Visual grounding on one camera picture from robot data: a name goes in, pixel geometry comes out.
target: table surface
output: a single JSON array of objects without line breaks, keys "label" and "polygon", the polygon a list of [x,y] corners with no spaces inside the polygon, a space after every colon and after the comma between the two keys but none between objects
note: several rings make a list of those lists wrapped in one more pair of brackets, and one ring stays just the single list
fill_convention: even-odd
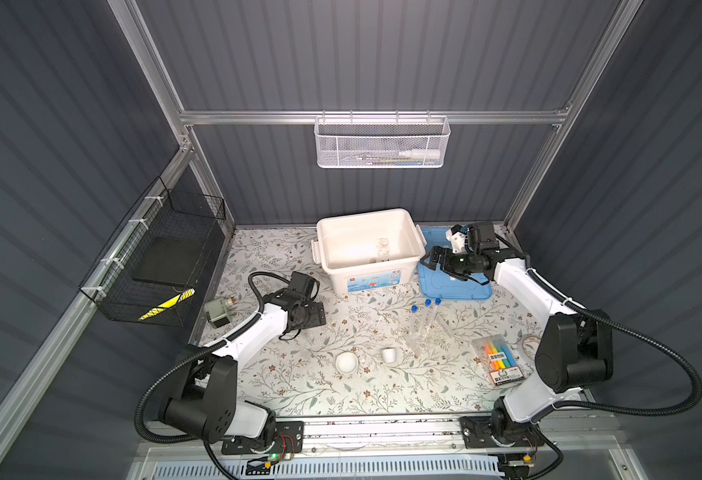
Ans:
[{"label": "table surface", "polygon": [[[505,289],[493,283],[484,301],[445,301],[439,313],[455,337],[432,330],[426,351],[415,357],[406,346],[409,309],[422,306],[417,275],[410,283],[337,296],[329,277],[311,258],[315,229],[238,230],[233,239],[219,296],[234,296],[235,322],[257,307],[247,275],[267,270],[289,276],[301,271],[319,280],[327,325],[304,330],[295,340],[270,341],[241,372],[238,397],[272,408],[280,416],[348,415],[407,412],[489,410],[507,389],[490,386],[470,342],[501,334],[527,376],[530,363],[521,354],[521,339],[540,336],[542,328]],[[281,288],[278,280],[260,277],[261,293]],[[231,326],[206,325],[202,343],[218,338]],[[398,351],[393,365],[384,365],[380,351]],[[334,359],[353,352],[359,368],[340,375]]]}]

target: black wire basket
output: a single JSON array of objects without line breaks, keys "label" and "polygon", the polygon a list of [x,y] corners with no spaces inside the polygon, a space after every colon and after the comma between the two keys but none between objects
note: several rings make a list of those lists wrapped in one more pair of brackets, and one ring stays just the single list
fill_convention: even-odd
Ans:
[{"label": "black wire basket", "polygon": [[[115,231],[79,290],[109,319],[183,326],[195,321],[225,241],[220,197],[164,188],[117,253],[104,258]],[[106,272],[93,286],[91,274]]]}]

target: black mounting plate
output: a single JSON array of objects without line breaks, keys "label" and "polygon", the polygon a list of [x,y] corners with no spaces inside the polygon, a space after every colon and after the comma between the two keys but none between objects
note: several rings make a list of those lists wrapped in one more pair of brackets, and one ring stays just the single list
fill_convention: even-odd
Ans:
[{"label": "black mounting plate", "polygon": [[[513,445],[500,445],[490,432],[490,416],[486,417],[461,417],[460,418],[461,435],[466,448],[497,448],[497,447],[526,447],[529,446],[526,440],[518,440]],[[538,446],[544,445],[543,438],[539,438],[538,434],[530,431],[525,434],[530,441]]]},{"label": "black mounting plate", "polygon": [[[292,443],[287,440],[285,452],[300,453],[303,450],[303,422],[277,422],[277,435],[274,437],[273,445],[266,452],[259,452],[258,455],[261,453],[263,455],[281,453],[282,438],[279,437],[280,435],[292,438],[295,444],[295,449],[293,450]],[[243,445],[241,437],[224,438],[222,442],[222,455],[252,455],[254,453],[249,447]]]}]

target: test tube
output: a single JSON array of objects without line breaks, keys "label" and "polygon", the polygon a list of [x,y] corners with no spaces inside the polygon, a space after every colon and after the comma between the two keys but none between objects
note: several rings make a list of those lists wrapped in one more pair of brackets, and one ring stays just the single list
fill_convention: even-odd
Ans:
[{"label": "test tube", "polygon": [[433,307],[431,307],[431,299],[425,299],[425,311],[420,315],[420,322],[418,324],[418,339],[423,340],[426,333],[428,333],[429,326],[431,325],[431,320],[433,320]]},{"label": "test tube", "polygon": [[407,342],[407,345],[409,346],[410,350],[412,350],[415,354],[415,356],[420,356],[420,345],[418,345],[418,341],[416,340],[418,330],[417,325],[415,325],[415,319],[417,316],[418,307],[416,305],[413,305],[413,308],[409,314],[409,331],[405,333],[403,337],[404,340]]},{"label": "test tube", "polygon": [[436,319],[436,310],[439,308],[439,305],[442,305],[442,299],[438,298],[436,299],[436,306],[434,307],[434,312],[433,312],[433,319],[432,323],[438,323],[441,327],[442,330],[444,330],[448,335],[450,336],[455,336],[455,334],[452,332],[452,327],[450,327],[449,323],[445,319]]}]

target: black cable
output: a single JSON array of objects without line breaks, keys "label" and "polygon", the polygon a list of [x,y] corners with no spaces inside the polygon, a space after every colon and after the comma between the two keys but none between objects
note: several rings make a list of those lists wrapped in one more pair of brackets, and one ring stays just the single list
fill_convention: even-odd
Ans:
[{"label": "black cable", "polygon": [[207,440],[202,440],[202,443],[204,444],[204,450],[207,452],[207,456],[210,457],[212,460],[213,465],[215,465],[215,468],[217,468],[224,477],[228,478],[228,480],[239,480],[235,476],[231,475],[231,473],[228,472],[223,466],[221,465],[221,462],[217,459],[217,456],[215,456],[215,452],[212,451],[212,447],[210,447],[210,442]]},{"label": "black cable", "polygon": [[301,331],[302,331],[302,329],[298,329],[298,333],[296,333],[295,335],[291,336],[289,339],[284,338],[284,336],[287,335],[287,332],[282,333],[281,335],[279,335],[279,340],[282,340],[282,341],[285,341],[285,342],[288,342],[288,341],[290,341],[290,340],[295,340],[295,339],[298,337],[298,335],[300,335],[300,332],[301,332]]},{"label": "black cable", "polygon": [[[272,274],[270,272],[253,272],[250,274],[250,276],[247,278],[247,282],[250,284],[250,288],[253,289],[253,292],[255,293],[255,296],[258,299],[258,310],[257,313],[262,314],[263,313],[263,297],[260,295],[260,292],[258,289],[255,287],[255,284],[253,283],[253,278],[256,276],[270,276],[272,278],[276,278],[279,280],[282,280],[284,283],[289,283],[289,280],[284,278],[283,276],[279,276],[277,274]],[[164,382],[169,376],[171,376],[173,373],[175,373],[177,370],[180,370],[181,368],[185,367],[189,363],[196,362],[197,360],[203,359],[205,356],[210,355],[212,352],[215,350],[218,350],[221,348],[220,344],[222,342],[229,342],[231,340],[236,339],[239,337],[242,333],[246,332],[252,325],[254,325],[258,320],[260,319],[260,315],[253,316],[253,318],[247,322],[246,324],[242,325],[241,328],[238,330],[235,330],[231,332],[228,336],[222,338],[219,342],[215,342],[214,344],[204,347],[203,349],[200,349],[196,353],[194,353],[192,356],[189,356],[186,359],[181,360],[180,362],[176,363],[173,365],[173,367],[170,370],[167,370],[164,375],[159,377],[159,379],[154,382],[153,385],[148,387],[148,390],[143,394],[143,396],[138,400],[138,404],[135,406],[135,415],[133,416],[132,422],[133,425],[135,426],[135,432],[138,433],[141,438],[144,438],[145,440],[148,440],[149,442],[154,442],[154,443],[180,443],[180,442],[188,442],[190,440],[197,440],[198,438],[193,436],[193,435],[172,435],[172,436],[165,436],[165,435],[158,435],[154,432],[151,432],[148,427],[146,427],[146,422],[144,419],[144,414],[146,411],[146,405],[148,404],[148,399],[151,397],[152,393],[154,393],[154,390],[159,387],[159,385]]]},{"label": "black cable", "polygon": [[538,434],[539,437],[543,438],[545,444],[549,446],[551,450],[556,452],[556,460],[554,460],[548,467],[540,470],[538,473],[527,477],[526,480],[535,480],[536,478],[548,475],[549,473],[553,472],[554,469],[557,468],[557,466],[559,466],[559,464],[561,464],[561,462],[564,460],[564,453],[562,453],[559,447],[557,447],[551,440],[549,440],[547,436],[543,435],[543,432],[540,431],[540,427],[538,426],[538,424],[534,424],[532,428],[534,432]]},{"label": "black cable", "polygon": [[482,282],[480,282],[479,280],[476,280],[473,276],[470,276],[470,275],[467,276],[466,278],[468,278],[469,280],[473,280],[474,282],[476,282],[476,283],[478,283],[479,285],[482,285],[482,286],[487,285],[488,283],[490,283],[490,280],[489,280],[489,279],[487,279],[486,282],[482,283]]},{"label": "black cable", "polygon": [[689,376],[690,383],[692,384],[692,391],[690,392],[690,395],[687,398],[673,406],[663,408],[628,408],[621,406],[605,405],[602,403],[581,402],[579,400],[562,400],[560,402],[556,402],[553,405],[554,408],[582,407],[593,408],[595,410],[603,410],[605,412],[622,413],[624,415],[656,417],[682,413],[694,407],[700,401],[700,399],[702,398],[702,379],[700,378],[700,375],[698,374],[697,370],[695,370],[695,368],[687,360],[685,360],[684,357],[673,351],[668,346],[663,345],[663,343],[644,335],[644,333],[642,332],[637,332],[636,330],[628,326],[621,325],[617,322],[613,322],[607,316],[600,312],[594,312],[592,310],[588,310],[578,305],[575,305],[572,299],[565,298],[564,295],[561,295],[554,288],[549,286],[548,283],[545,283],[542,280],[542,277],[539,276],[534,270],[528,270],[528,272],[532,279],[535,281],[535,283],[538,283],[538,285],[543,290],[548,292],[555,299],[559,300],[560,302],[563,302],[563,304],[566,303],[567,307],[571,308],[573,311],[580,313],[582,316],[586,316],[587,318],[590,318],[596,322],[602,323],[603,325],[609,326],[613,330],[617,330],[618,332],[623,332],[627,335],[633,336],[634,338],[641,340],[647,345],[650,345],[668,355],[674,362],[678,363],[679,366],[682,367],[684,372]]},{"label": "black cable", "polygon": [[314,284],[317,286],[317,292],[311,296],[311,301],[313,302],[317,299],[317,295],[319,294],[319,288],[321,288],[321,286],[319,285],[319,281],[317,279],[311,277],[311,280],[313,280]]}]

